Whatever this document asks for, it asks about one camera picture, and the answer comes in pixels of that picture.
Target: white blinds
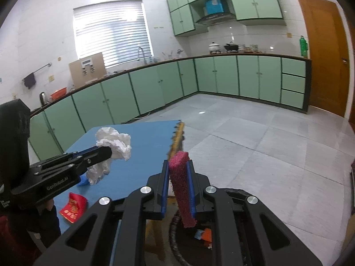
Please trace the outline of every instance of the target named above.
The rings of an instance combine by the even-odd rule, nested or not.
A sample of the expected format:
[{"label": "white blinds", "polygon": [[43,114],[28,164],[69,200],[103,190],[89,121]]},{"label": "white blinds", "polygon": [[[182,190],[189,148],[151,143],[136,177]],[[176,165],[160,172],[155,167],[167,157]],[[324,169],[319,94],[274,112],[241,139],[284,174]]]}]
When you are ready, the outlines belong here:
[{"label": "white blinds", "polygon": [[102,52],[106,68],[136,60],[138,47],[143,48],[146,57],[152,56],[141,0],[107,2],[76,8],[74,31],[79,58]]}]

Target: pink sponge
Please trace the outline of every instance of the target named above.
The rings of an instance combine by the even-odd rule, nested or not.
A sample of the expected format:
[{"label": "pink sponge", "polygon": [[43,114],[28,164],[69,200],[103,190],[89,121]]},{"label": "pink sponge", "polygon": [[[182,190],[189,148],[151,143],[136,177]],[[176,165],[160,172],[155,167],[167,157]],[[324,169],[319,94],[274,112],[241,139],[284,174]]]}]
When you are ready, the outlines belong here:
[{"label": "pink sponge", "polygon": [[190,160],[189,153],[179,151],[169,161],[170,179],[177,205],[180,210],[182,223],[185,228],[194,227],[196,220],[191,216],[189,207],[189,190],[187,186],[186,163]]}]

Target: green bottle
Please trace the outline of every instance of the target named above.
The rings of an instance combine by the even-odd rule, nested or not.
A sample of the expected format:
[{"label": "green bottle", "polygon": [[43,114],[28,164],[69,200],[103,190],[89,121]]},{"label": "green bottle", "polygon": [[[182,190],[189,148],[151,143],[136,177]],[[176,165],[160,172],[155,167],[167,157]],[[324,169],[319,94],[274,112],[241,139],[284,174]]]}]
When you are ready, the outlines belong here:
[{"label": "green bottle", "polygon": [[303,36],[300,38],[300,46],[301,46],[301,56],[304,58],[308,58],[308,44]]}]

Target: sink faucet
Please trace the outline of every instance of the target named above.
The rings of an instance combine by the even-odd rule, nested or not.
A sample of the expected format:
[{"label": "sink faucet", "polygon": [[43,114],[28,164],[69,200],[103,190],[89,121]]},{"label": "sink faucet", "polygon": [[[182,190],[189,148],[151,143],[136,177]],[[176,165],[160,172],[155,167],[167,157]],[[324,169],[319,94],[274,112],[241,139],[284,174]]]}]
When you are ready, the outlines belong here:
[{"label": "sink faucet", "polygon": [[144,55],[144,51],[143,51],[143,48],[142,47],[138,47],[138,51],[137,51],[137,61],[139,61],[139,49],[141,49],[142,51],[142,54],[143,54],[143,59],[144,59],[144,65],[147,64],[147,61],[146,61],[146,57]]}]

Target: blue table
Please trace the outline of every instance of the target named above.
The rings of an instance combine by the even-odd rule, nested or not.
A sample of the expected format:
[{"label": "blue table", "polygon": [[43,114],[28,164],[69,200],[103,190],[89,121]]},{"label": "blue table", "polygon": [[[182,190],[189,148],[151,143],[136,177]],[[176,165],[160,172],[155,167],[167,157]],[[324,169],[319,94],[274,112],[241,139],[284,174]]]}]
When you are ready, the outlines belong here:
[{"label": "blue table", "polygon": [[[103,196],[113,200],[127,197],[132,191],[145,186],[149,176],[160,173],[163,162],[168,157],[174,136],[174,127],[179,121],[141,122],[133,124],[109,125],[120,133],[131,136],[132,155],[128,161],[115,160],[110,174],[96,185],[73,186],[54,198],[62,233],[71,223],[59,211],[68,203],[69,192],[77,193],[92,206]],[[67,152],[83,151],[96,145],[95,134],[101,127],[89,130],[78,139]]]}]

